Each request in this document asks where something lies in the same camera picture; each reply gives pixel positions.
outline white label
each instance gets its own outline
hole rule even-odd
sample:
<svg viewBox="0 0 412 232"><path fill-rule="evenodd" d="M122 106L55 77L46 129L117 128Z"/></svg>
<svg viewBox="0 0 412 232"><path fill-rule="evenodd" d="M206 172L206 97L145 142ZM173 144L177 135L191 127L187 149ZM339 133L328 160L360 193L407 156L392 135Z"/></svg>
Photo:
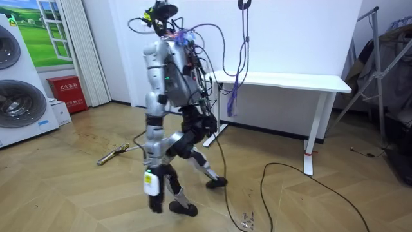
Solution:
<svg viewBox="0 0 412 232"><path fill-rule="evenodd" d="M144 192L150 196L157 196L160 192L159 177L152 173L144 172Z"/></svg>

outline white curtain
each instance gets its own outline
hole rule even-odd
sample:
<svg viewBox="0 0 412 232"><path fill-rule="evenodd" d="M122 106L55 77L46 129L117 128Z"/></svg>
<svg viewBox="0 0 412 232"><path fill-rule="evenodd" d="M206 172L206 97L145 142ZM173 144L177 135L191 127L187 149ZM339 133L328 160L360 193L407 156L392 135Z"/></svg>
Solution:
<svg viewBox="0 0 412 232"><path fill-rule="evenodd" d="M57 0L75 69L85 87L86 100L92 106L111 101L110 92L82 0Z"/></svg>

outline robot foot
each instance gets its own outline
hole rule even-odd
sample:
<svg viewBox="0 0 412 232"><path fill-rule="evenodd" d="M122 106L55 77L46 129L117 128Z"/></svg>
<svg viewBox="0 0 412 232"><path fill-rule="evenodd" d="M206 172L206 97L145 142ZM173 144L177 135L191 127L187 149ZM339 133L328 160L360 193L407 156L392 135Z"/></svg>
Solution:
<svg viewBox="0 0 412 232"><path fill-rule="evenodd" d="M227 180L225 177L218 177L217 180L210 180L208 183L206 183L206 187L209 189L214 189L217 187L224 187L227 185Z"/></svg>
<svg viewBox="0 0 412 232"><path fill-rule="evenodd" d="M190 204L188 208L185 208L176 200L170 202L169 209L173 213L184 214L191 217L198 214L198 208L194 204Z"/></svg>

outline landscape poster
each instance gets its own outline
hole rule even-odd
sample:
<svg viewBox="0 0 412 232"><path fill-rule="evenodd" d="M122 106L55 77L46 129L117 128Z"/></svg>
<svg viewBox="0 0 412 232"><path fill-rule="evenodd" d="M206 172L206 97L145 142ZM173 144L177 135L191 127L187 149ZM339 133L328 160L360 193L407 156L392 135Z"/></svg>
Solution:
<svg viewBox="0 0 412 232"><path fill-rule="evenodd" d="M54 19L49 2L41 2L41 4L45 10L46 17ZM0 14L5 14L7 17L14 16L34 66L72 64L71 61L57 58L36 0L0 0ZM63 38L61 38L57 24L50 23L49 26L54 38L65 39L64 33L62 35ZM59 53L62 56L67 56L64 44L56 42L56 45Z"/></svg>

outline metal tool on floor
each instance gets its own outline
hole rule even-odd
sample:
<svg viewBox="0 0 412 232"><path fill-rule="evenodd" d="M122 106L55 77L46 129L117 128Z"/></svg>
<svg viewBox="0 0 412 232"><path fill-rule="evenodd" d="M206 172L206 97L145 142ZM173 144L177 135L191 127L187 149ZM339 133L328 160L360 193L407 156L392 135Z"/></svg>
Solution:
<svg viewBox="0 0 412 232"><path fill-rule="evenodd" d="M107 161L111 160L113 157L117 156L120 153L124 153L127 151L131 151L134 149L139 148L138 146L132 147L130 148L130 145L128 143L125 143L123 145L121 145L120 147L114 149L113 151L110 151L110 153L108 153L107 155L103 156L101 159L99 159L97 161L97 165L101 166L103 164L105 164Z"/></svg>

